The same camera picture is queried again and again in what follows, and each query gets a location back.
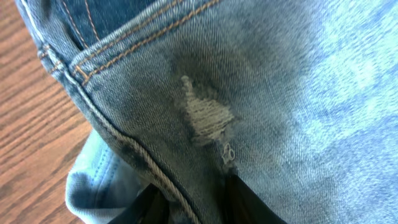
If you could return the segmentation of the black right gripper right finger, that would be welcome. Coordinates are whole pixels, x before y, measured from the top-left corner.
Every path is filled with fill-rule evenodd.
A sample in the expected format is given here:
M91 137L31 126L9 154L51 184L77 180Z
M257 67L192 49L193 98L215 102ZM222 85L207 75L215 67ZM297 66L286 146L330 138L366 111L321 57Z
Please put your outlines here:
M237 175L225 180L223 218L226 224L286 224Z

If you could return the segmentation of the light blue denim jeans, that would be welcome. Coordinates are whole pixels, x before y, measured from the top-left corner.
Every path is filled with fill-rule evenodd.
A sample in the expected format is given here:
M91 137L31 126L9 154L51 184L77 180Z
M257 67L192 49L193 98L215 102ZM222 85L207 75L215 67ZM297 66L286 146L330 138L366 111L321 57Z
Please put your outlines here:
M287 223L397 222L397 2L18 1L93 127L67 177L85 223L226 223L237 175Z

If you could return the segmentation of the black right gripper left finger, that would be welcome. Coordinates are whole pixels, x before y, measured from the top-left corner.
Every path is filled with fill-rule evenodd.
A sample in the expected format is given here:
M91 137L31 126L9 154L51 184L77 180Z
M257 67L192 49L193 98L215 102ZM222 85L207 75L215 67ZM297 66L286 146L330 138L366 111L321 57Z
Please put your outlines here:
M163 193L149 184L133 203L108 224L168 224L169 203Z

